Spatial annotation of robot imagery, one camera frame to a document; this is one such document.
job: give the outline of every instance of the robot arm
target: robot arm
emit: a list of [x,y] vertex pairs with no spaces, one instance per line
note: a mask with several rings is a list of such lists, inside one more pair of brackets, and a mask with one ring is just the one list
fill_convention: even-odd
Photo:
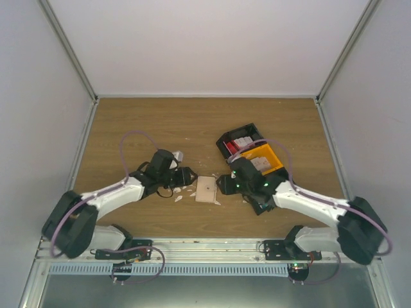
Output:
[[359,264],[369,264],[377,254],[383,241],[381,232],[361,216],[346,210],[351,208],[365,214],[387,231],[365,199],[356,197],[349,201],[330,198],[298,187],[275,173],[263,176],[245,158],[234,160],[230,168],[231,175],[222,175],[217,180],[218,187],[223,194],[241,193],[257,215],[279,207],[295,210],[329,226],[295,226],[284,240],[291,258],[296,258],[301,252],[332,251],[343,252]]
[[69,258],[78,257],[85,250],[117,250],[126,239],[130,243],[132,236],[119,226],[96,227],[97,220],[127,203],[157,193],[160,187],[173,189],[192,184],[197,175],[189,167],[178,167],[181,161],[181,152],[157,150],[151,162],[142,165],[145,170],[139,167],[116,184],[81,195],[67,191],[44,224],[42,234],[51,240],[63,217],[76,204],[87,200],[58,230],[56,246]]

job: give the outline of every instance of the wooden table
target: wooden table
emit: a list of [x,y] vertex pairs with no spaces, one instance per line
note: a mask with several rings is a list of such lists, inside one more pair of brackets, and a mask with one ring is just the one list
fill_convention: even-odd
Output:
[[[144,130],[160,147],[183,151],[182,166],[191,167],[199,175],[226,174],[229,168],[215,142],[222,133],[248,123],[291,151],[294,178],[300,186],[342,196],[312,99],[101,99],[75,190],[93,191],[124,177],[118,145],[129,130]],[[273,148],[287,166],[284,153]],[[130,136],[124,145],[130,172],[149,161],[154,151],[143,136]],[[284,237],[294,225],[321,226],[290,210],[275,209],[256,216],[240,195],[218,192],[216,199],[221,205],[216,205],[195,202],[190,196],[193,192],[195,186],[170,199],[152,195],[107,214],[98,223],[119,224],[139,237]],[[183,198],[175,202],[179,195]]]

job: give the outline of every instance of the gray floor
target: gray floor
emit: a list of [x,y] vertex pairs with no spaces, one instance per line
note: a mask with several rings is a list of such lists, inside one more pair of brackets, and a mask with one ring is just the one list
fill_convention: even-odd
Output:
[[[332,274],[333,264],[312,267],[310,280]],[[43,308],[298,308],[377,307],[365,267],[344,265],[319,286],[295,286],[279,277],[159,277],[147,284],[113,286],[107,276],[52,275]]]

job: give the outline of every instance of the white wall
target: white wall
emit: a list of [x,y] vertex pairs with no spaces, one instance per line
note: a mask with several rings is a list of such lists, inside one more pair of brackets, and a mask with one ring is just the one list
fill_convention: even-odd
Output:
[[0,10],[0,290],[17,307],[91,104],[34,0]]
[[99,95],[314,96],[367,0],[51,0]]
[[324,109],[355,195],[387,225],[384,258],[395,294],[410,307],[411,2],[383,0],[326,94]]

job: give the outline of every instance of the yellow bin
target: yellow bin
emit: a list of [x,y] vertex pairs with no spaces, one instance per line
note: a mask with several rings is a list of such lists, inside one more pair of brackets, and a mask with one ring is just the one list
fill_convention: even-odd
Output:
[[252,160],[256,157],[265,157],[271,165],[271,169],[262,172],[263,175],[269,174],[275,170],[278,170],[284,165],[280,162],[277,155],[274,153],[272,148],[269,144],[263,144],[262,146],[258,146],[257,148],[251,149],[249,151],[241,153],[241,156]]

